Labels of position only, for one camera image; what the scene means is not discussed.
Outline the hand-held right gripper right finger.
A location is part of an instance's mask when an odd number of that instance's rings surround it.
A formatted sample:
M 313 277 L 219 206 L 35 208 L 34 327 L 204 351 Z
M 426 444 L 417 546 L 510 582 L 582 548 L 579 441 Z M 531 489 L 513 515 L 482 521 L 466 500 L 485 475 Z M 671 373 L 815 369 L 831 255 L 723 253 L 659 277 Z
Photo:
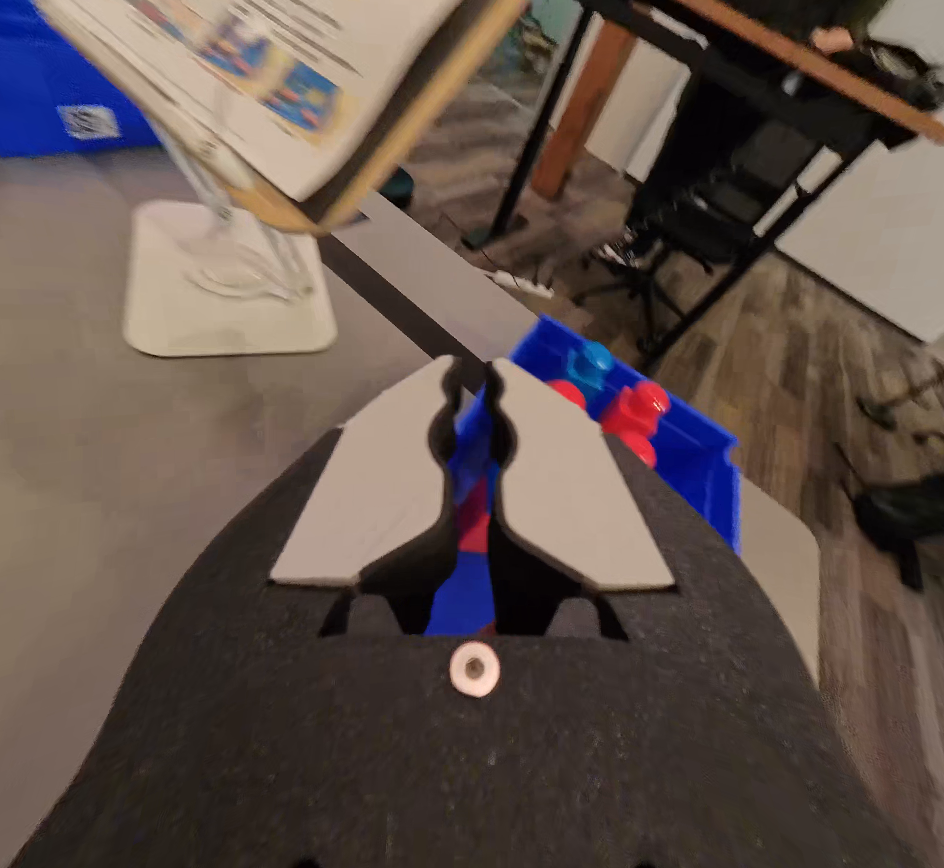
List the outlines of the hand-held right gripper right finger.
M 508 358 L 487 368 L 498 471 L 488 565 L 500 636 L 543 636 L 559 606 L 675 591 L 614 449 L 585 408 Z

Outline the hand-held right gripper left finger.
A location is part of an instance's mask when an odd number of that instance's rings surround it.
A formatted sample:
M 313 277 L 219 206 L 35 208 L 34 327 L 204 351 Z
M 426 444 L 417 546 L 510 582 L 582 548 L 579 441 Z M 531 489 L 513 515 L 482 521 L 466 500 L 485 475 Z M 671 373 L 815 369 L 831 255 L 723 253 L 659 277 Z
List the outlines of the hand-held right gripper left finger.
M 336 432 L 277 555 L 278 586 L 382 597 L 422 635 L 454 571 L 454 358 L 390 386 Z

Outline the blue tagged plastic bin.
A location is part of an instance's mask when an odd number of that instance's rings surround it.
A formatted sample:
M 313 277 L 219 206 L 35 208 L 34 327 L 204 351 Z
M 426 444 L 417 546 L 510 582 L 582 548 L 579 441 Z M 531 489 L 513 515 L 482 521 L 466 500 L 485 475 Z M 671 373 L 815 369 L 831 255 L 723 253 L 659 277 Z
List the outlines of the blue tagged plastic bin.
M 1 0 L 1 156 L 153 147 L 138 108 L 63 36 L 33 0 Z

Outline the grey desk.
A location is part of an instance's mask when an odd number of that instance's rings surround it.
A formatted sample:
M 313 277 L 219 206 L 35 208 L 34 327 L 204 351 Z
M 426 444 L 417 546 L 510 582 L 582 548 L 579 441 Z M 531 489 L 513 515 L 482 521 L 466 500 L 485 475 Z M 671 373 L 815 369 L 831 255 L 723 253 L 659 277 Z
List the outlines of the grey desk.
M 40 287 L 3 290 L 2 863 L 823 866 L 844 768 L 763 591 L 622 443 L 678 591 L 622 637 L 320 634 L 267 580 L 325 466 L 275 476 L 248 410 L 313 433 L 274 369 L 120 357 Z M 43 325 L 52 304 L 55 328 Z

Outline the white power strip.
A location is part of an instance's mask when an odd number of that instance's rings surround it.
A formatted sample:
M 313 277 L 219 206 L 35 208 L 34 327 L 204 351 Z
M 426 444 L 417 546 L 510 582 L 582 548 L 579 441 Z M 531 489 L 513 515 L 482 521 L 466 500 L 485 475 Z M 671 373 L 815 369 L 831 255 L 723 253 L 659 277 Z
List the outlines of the white power strip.
M 498 269 L 488 272 L 486 276 L 494 284 L 498 284 L 499 286 L 502 286 L 508 290 L 532 295 L 541 299 L 553 299 L 554 297 L 554 292 L 548 285 L 536 283 L 521 276 L 516 276 L 511 272 Z

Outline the black mesh office chair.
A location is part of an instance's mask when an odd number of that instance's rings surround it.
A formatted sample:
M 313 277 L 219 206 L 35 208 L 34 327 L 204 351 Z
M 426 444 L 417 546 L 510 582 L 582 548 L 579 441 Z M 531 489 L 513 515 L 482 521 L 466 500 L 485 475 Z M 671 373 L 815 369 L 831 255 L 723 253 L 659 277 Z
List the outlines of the black mesh office chair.
M 737 264 L 754 227 L 812 157 L 814 145 L 779 119 L 760 114 L 721 86 L 697 80 L 683 89 L 675 118 L 649 176 L 636 191 L 620 238 L 584 255 L 615 278 L 578 293 L 575 303 L 626 290 L 640 298 L 651 355 L 664 336 L 656 305 L 678 319 L 687 312 L 659 284 L 660 268 L 683 255 L 712 274 Z

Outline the black floor stand pole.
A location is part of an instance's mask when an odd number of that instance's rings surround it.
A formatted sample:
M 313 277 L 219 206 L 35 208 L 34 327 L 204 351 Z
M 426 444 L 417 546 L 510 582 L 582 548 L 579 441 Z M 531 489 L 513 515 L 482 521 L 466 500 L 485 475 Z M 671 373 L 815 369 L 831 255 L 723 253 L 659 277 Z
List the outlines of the black floor stand pole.
M 541 102 L 540 109 L 514 166 L 513 175 L 502 196 L 499 208 L 488 227 L 474 229 L 463 237 L 463 244 L 466 248 L 473 251 L 484 251 L 493 242 L 516 229 L 514 222 L 520 219 L 515 216 L 517 202 L 530 180 L 540 150 L 545 142 L 550 120 L 555 113 L 563 87 L 580 51 L 593 14 L 588 9 L 581 9 L 567 46 L 552 76 L 548 91 Z

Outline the dark wooden table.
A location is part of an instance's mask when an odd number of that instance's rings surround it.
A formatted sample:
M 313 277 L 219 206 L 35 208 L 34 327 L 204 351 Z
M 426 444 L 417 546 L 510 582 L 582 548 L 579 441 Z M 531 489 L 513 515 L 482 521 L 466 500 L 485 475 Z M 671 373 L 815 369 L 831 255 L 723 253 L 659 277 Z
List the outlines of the dark wooden table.
M 730 37 L 762 51 L 891 124 L 909 130 L 938 145 L 943 127 L 932 114 L 923 113 L 904 100 L 845 70 L 811 48 L 796 43 L 749 19 L 717 0 L 576 0 L 588 12 L 598 14 L 628 30 L 686 65 L 699 66 L 707 51 L 683 34 L 656 20 L 661 13 L 687 30 L 714 43 Z

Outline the black slanted frame leg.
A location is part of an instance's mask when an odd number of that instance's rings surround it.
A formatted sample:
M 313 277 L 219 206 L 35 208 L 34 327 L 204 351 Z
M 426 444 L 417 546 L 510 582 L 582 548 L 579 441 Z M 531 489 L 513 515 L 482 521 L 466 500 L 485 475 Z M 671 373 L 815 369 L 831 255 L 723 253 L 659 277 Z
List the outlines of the black slanted frame leg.
M 874 138 L 859 138 L 850 150 L 842 151 L 811 144 L 800 151 L 800 159 L 788 166 L 789 176 L 777 185 L 771 175 L 756 175 L 749 164 L 737 162 L 641 220 L 638 234 L 653 237 L 657 253 L 650 266 L 635 274 L 646 326 L 637 341 L 639 371 L 657 368 L 873 142 Z M 706 275 L 725 269 L 687 310 L 679 308 L 657 279 L 673 255 L 692 259 Z

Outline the wooden post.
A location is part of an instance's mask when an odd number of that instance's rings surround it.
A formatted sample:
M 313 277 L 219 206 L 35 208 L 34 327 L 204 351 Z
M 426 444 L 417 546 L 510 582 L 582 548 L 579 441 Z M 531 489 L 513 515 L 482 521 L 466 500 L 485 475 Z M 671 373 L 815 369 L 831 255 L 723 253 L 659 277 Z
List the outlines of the wooden post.
M 531 189 L 540 198 L 560 198 L 637 42 L 637 37 L 620 24 L 602 21 L 561 119 L 542 148 L 531 177 Z

